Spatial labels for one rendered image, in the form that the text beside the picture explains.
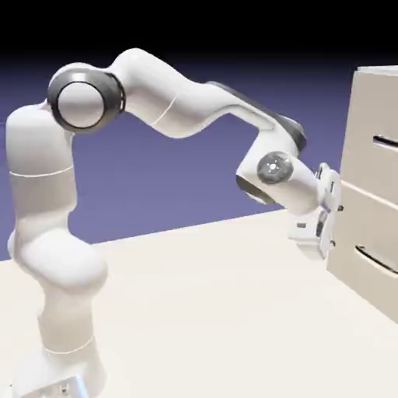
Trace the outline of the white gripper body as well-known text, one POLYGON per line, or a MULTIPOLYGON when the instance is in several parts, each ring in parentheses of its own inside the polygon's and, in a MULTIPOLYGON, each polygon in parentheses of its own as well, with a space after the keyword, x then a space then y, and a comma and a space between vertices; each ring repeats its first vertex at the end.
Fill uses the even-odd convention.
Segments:
POLYGON ((320 257, 325 260, 330 250, 333 249, 330 247, 330 240, 333 240, 334 222, 339 212, 337 207, 341 204, 340 174, 323 162, 319 165, 316 176, 319 186, 323 188, 316 223, 317 248, 320 257))

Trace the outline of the beige drawer front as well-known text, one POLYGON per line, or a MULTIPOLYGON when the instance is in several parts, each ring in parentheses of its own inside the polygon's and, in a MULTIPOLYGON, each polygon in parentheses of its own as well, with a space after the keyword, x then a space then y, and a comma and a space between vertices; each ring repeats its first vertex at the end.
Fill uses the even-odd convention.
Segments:
POLYGON ((398 205, 349 183, 342 187, 341 200, 344 210, 337 213, 336 246, 327 270, 398 324, 398 275, 355 250, 356 245, 363 245, 398 269, 398 205))
POLYGON ((351 87, 340 174, 343 181, 398 205, 398 68, 360 67, 351 87))

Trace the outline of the beige cabinet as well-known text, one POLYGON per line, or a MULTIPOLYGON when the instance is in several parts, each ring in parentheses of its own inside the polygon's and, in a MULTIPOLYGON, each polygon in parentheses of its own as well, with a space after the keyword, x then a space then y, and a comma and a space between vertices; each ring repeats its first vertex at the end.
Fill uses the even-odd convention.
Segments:
POLYGON ((398 324, 398 65, 354 73, 327 269, 398 324))

